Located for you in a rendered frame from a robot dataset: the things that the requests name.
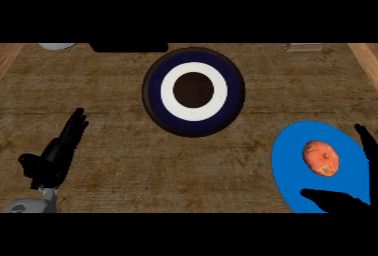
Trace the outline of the pale grey box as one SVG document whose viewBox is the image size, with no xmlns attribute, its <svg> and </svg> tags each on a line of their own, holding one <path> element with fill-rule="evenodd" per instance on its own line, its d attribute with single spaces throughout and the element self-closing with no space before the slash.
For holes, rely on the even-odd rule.
<svg viewBox="0 0 378 256">
<path fill-rule="evenodd" d="M 287 52 L 312 52 L 321 51 L 325 47 L 324 43 L 286 43 L 284 48 Z"/>
</svg>

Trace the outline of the pale grey round object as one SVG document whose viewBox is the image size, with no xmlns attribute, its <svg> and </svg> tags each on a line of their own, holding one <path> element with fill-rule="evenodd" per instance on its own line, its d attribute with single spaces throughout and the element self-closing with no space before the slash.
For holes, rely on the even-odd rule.
<svg viewBox="0 0 378 256">
<path fill-rule="evenodd" d="M 39 45 L 52 51 L 64 50 L 76 45 L 76 43 L 39 43 Z"/>
</svg>

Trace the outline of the orange squash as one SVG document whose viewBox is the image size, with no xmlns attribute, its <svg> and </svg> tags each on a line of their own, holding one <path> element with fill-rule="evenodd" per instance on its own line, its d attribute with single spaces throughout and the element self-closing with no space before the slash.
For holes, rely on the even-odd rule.
<svg viewBox="0 0 378 256">
<path fill-rule="evenodd" d="M 318 140 L 309 141 L 303 148 L 303 160 L 317 175 L 331 177 L 337 174 L 340 158 L 328 143 Z"/>
</svg>

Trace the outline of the navy and white ringed plate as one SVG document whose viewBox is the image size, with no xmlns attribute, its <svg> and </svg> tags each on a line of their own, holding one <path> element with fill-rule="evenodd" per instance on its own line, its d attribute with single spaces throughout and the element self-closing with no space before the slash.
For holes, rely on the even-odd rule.
<svg viewBox="0 0 378 256">
<path fill-rule="evenodd" d="M 246 82 L 231 59 L 218 51 L 188 47 L 153 64 L 142 101 L 159 126 L 184 137 L 221 132 L 235 121 L 246 101 Z"/>
</svg>

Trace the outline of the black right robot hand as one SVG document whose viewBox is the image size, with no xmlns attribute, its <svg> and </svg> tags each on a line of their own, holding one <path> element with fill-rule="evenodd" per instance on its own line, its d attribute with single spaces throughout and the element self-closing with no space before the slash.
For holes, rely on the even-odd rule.
<svg viewBox="0 0 378 256">
<path fill-rule="evenodd" d="M 355 198 L 351 194 L 343 192 L 317 189 L 303 189 L 300 191 L 302 196 L 308 198 L 327 213 L 333 214 L 378 213 L 378 141 L 364 125 L 356 124 L 355 130 L 361 136 L 364 152 L 368 159 L 371 203 L 367 204 L 359 198 Z"/>
</svg>

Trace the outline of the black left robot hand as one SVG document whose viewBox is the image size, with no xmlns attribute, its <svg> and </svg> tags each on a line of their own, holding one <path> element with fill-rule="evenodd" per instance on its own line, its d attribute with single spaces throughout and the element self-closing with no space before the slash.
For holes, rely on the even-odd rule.
<svg viewBox="0 0 378 256">
<path fill-rule="evenodd" d="M 88 125 L 85 109 L 77 108 L 61 135 L 51 141 L 42 155 L 26 153 L 20 156 L 24 176 L 32 179 L 35 190 L 57 189 L 64 183 Z"/>
</svg>

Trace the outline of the blue plate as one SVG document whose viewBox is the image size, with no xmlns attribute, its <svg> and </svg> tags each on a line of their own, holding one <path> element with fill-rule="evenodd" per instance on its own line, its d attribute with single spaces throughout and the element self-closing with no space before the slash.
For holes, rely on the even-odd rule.
<svg viewBox="0 0 378 256">
<path fill-rule="evenodd" d="M 337 152 L 339 171 L 331 177 L 315 174 L 303 159 L 309 141 L 325 142 Z M 305 188 L 345 192 L 367 204 L 370 200 L 370 165 L 364 148 L 334 126 L 299 121 L 280 132 L 272 145 L 272 173 L 284 200 L 296 213 L 324 213 L 302 196 Z"/>
</svg>

